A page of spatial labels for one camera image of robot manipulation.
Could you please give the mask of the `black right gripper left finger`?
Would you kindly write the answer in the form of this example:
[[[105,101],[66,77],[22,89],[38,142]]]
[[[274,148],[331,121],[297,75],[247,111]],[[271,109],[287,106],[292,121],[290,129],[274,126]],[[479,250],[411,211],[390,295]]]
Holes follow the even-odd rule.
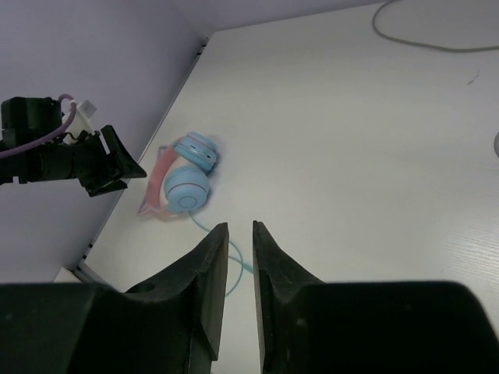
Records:
[[[136,373],[209,373],[218,360],[228,276],[228,225],[126,291]]]

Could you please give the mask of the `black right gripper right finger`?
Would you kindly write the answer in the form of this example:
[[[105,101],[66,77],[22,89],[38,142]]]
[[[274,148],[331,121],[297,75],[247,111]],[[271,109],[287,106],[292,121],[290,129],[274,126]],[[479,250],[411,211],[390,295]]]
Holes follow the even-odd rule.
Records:
[[[321,373],[327,368],[326,284],[253,222],[253,268],[262,373]]]

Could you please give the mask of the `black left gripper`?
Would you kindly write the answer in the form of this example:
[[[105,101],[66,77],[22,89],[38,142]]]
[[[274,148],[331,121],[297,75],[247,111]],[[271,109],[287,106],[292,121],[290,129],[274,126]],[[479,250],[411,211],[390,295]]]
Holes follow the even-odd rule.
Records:
[[[13,97],[1,103],[1,183],[76,179],[95,197],[126,187],[125,180],[145,178],[111,125],[63,142],[77,109],[72,102],[63,116],[62,101],[68,99]]]

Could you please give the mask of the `blue pink cat-ear headphones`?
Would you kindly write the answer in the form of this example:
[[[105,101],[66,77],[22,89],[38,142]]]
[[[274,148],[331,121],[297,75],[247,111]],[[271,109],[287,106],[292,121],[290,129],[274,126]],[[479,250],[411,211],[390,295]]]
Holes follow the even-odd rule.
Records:
[[[170,217],[203,207],[211,194],[209,176],[219,159],[217,144],[198,132],[160,146],[137,215]]]

